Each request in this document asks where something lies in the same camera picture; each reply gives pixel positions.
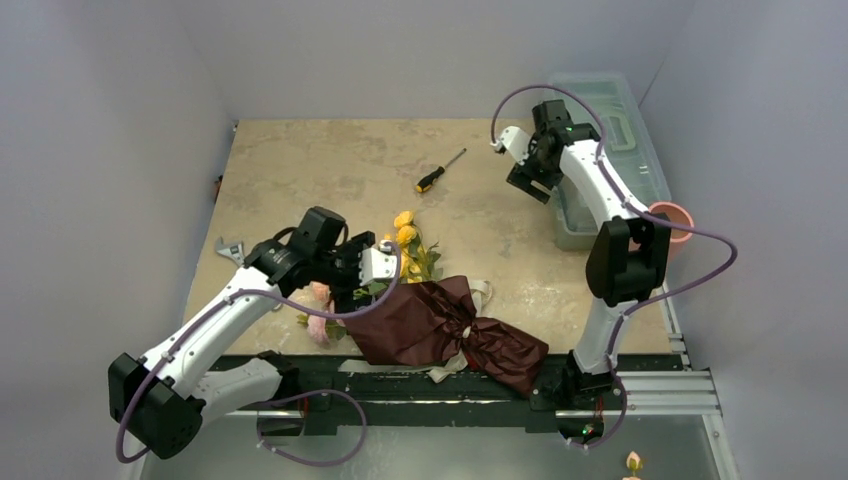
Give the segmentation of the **flower bouquet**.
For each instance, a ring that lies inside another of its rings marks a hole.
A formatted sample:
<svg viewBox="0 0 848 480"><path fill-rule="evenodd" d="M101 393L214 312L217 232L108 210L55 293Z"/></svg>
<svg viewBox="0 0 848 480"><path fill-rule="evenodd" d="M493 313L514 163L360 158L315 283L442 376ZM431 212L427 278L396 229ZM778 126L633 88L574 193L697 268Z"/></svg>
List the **flower bouquet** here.
<svg viewBox="0 0 848 480"><path fill-rule="evenodd" d="M478 313L467 277L439 277L438 246L425 244L413 212L400 212L393 225L392 238L402 252L399 285L376 310L348 321L329 318L334 311L329 288L312 283L323 314L298 317L312 340L328 346L338 336L351 338L363 360L374 365L443 364L462 350L467 368L530 396L548 344L485 316L484 309Z"/></svg>

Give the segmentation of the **cream ribbon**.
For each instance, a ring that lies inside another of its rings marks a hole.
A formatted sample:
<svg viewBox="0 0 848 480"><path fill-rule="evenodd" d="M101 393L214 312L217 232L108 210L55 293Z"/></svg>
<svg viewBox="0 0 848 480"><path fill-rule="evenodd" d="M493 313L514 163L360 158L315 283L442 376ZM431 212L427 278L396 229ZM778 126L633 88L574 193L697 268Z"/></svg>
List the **cream ribbon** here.
<svg viewBox="0 0 848 480"><path fill-rule="evenodd" d="M492 287L487 280L469 280L469 289L475 308L481 313L492 297ZM401 365L374 365L365 360L345 360L339 367L338 372L347 374L377 374L377 373L424 373L434 383L438 384L451 375L457 374L469 366L464 352L460 350L443 364L434 364L421 367Z"/></svg>

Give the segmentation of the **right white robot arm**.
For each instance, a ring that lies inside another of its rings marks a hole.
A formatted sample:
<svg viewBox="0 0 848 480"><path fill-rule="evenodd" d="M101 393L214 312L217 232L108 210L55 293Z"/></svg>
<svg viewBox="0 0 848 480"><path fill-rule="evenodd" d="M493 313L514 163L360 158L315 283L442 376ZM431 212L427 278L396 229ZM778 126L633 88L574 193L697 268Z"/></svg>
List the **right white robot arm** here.
<svg viewBox="0 0 848 480"><path fill-rule="evenodd" d="M510 126L493 134L491 145L515 162L508 183L542 203L568 179L598 229L585 267L593 303L559 387L569 404L584 407L613 387L619 337L634 310L664 281L671 230L652 222L647 207L622 183L598 127L574 122L561 100L542 102L532 116L533 133Z"/></svg>

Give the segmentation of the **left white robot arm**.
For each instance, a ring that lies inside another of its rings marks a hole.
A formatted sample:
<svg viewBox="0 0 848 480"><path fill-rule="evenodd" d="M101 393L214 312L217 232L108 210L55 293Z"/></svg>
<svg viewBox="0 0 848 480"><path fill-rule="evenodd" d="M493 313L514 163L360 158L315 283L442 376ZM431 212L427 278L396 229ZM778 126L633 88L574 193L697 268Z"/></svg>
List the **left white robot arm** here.
<svg viewBox="0 0 848 480"><path fill-rule="evenodd" d="M109 413L118 424L115 454L130 464L147 453L161 459L183 451L213 421L256 405L304 408L312 397L333 395L302 387L299 369L265 351L229 370L219 358L246 330L280 305L307 315L318 310L291 295L312 283L328 286L329 317L351 320L376 301L356 296L372 283L396 286L400 249L371 231L351 236L346 220L311 207L300 223L256 244L225 284L194 317L142 355L119 355L108 368Z"/></svg>

